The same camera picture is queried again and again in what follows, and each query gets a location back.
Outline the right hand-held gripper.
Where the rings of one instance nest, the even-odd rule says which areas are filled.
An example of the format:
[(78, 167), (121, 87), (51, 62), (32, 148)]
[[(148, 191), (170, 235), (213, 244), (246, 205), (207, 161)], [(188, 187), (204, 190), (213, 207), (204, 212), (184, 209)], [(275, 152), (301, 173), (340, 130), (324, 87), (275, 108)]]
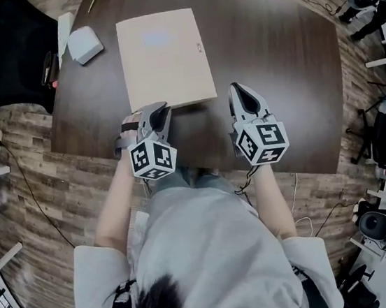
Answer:
[[(233, 132), (230, 138), (237, 158), (244, 158), (251, 166), (277, 163), (290, 146), (282, 122), (276, 120), (264, 97), (255, 90), (232, 82), (229, 88), (229, 106)], [(242, 109), (251, 114), (249, 120), (241, 119)]]

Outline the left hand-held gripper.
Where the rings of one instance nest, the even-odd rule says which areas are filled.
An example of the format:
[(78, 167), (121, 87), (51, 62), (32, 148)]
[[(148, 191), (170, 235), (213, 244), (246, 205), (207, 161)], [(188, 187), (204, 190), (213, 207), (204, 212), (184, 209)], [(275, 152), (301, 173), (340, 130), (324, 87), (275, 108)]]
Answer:
[(176, 167), (176, 149), (168, 142), (171, 107), (166, 101), (142, 107), (138, 130), (145, 138), (129, 145), (133, 176), (157, 181), (170, 175)]

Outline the person's left hand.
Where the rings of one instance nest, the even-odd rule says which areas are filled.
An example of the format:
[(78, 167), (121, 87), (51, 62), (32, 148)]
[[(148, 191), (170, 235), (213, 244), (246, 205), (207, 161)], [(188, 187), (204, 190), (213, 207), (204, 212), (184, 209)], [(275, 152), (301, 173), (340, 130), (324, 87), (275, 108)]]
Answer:
[(142, 112), (135, 112), (129, 115), (122, 122), (122, 132), (120, 138), (123, 139), (129, 145), (136, 144), (138, 141), (142, 141), (145, 138), (143, 133), (143, 118)]

